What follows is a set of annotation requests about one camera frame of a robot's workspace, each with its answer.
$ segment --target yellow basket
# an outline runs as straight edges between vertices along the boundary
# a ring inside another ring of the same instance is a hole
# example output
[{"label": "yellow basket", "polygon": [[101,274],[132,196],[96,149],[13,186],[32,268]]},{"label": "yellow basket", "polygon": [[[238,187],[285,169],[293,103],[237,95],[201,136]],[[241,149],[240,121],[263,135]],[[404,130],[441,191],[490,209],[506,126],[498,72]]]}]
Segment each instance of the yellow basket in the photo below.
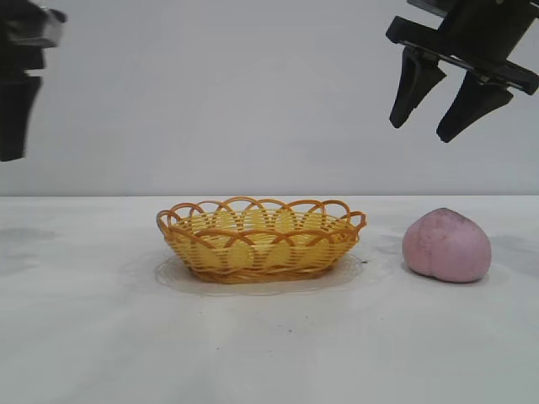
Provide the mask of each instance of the yellow basket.
[{"label": "yellow basket", "polygon": [[[242,203],[243,209],[232,205]],[[202,205],[212,205],[206,211]],[[344,210],[342,217],[328,210]],[[360,223],[354,225],[353,218]],[[168,245],[199,279],[221,284],[315,279],[359,240],[363,212],[339,200],[237,197],[179,204],[157,215]]]}]

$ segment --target white wall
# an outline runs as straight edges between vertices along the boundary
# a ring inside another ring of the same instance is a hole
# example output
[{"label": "white wall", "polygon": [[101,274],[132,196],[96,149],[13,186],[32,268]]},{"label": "white wall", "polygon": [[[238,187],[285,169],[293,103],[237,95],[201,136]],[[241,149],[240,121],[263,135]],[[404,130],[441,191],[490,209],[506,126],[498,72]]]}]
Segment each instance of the white wall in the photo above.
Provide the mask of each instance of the white wall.
[{"label": "white wall", "polygon": [[[463,72],[399,131],[388,121],[405,0],[56,0],[28,157],[0,194],[539,194],[539,97],[449,145]],[[539,71],[539,24],[513,61]]]}]

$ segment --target white tabletop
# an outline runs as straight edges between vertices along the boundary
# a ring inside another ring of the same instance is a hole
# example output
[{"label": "white tabletop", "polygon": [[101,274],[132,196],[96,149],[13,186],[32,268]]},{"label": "white tabletop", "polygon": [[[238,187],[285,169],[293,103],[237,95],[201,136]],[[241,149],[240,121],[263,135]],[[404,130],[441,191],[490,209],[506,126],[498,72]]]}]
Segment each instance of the white tabletop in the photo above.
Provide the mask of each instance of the white tabletop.
[{"label": "white tabletop", "polygon": [[[241,286],[155,226],[202,199],[0,199],[2,404],[539,402],[539,197],[341,197],[369,226],[334,273]],[[491,238],[476,284],[403,266],[444,206]]]}]

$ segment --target basket base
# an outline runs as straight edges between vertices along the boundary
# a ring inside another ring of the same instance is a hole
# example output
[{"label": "basket base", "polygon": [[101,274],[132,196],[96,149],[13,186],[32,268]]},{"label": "basket base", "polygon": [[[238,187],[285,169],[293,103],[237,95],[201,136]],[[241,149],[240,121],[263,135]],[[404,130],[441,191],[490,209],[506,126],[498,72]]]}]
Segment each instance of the basket base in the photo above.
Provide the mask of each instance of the basket base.
[{"label": "basket base", "polygon": [[289,282],[294,280],[318,279],[334,267],[316,269],[306,272],[278,272],[273,274],[256,274],[253,272],[236,272],[231,274],[215,274],[212,272],[199,272],[189,268],[189,271],[203,282],[213,284],[262,284],[269,282]]}]

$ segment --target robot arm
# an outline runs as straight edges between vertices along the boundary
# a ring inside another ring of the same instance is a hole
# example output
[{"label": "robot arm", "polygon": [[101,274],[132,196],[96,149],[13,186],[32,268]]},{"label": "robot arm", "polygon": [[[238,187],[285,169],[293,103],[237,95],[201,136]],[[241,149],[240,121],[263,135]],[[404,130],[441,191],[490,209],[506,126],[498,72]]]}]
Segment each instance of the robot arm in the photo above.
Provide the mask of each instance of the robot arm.
[{"label": "robot arm", "polygon": [[64,13],[28,0],[0,0],[0,161],[24,156],[26,130],[45,68],[43,50],[58,46]]},{"label": "robot arm", "polygon": [[539,76],[507,60],[539,18],[539,0],[408,0],[443,18],[438,29],[396,17],[387,38],[404,45],[403,69],[390,116],[401,127],[429,91],[446,77],[447,61],[467,70],[455,101],[441,120],[439,137],[449,142],[484,115],[506,105],[516,88],[532,95]]}]

